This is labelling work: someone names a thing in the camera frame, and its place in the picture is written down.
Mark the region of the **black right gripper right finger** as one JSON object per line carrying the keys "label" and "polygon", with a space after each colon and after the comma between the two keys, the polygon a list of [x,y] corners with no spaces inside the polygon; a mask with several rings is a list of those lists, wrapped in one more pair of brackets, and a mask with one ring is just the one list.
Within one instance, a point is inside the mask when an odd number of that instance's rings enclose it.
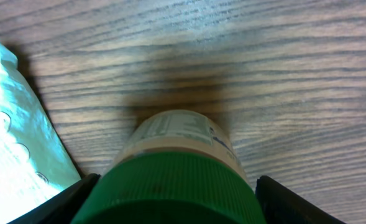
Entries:
{"label": "black right gripper right finger", "polygon": [[345,224],[267,175],[257,179],[255,196],[268,224]]}

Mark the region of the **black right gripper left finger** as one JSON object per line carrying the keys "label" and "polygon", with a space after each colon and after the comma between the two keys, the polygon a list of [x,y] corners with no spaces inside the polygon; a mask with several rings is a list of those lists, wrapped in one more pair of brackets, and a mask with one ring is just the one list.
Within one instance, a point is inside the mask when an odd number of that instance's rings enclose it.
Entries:
{"label": "black right gripper left finger", "polygon": [[100,179],[89,174],[50,200],[9,224],[69,224]]}

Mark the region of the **teal plastic packet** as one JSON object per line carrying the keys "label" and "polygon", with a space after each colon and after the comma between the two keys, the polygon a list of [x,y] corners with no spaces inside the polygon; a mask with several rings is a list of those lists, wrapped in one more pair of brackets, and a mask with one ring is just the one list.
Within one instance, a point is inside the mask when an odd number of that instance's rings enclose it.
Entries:
{"label": "teal plastic packet", "polygon": [[17,63],[0,43],[0,223],[25,215],[81,179]]}

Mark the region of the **green lid jar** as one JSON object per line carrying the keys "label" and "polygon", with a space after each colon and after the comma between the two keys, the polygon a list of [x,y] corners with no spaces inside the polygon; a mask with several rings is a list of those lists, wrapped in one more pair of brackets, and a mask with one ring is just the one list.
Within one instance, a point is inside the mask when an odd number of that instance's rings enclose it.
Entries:
{"label": "green lid jar", "polygon": [[206,116],[170,110],[145,120],[73,223],[264,223],[235,150]]}

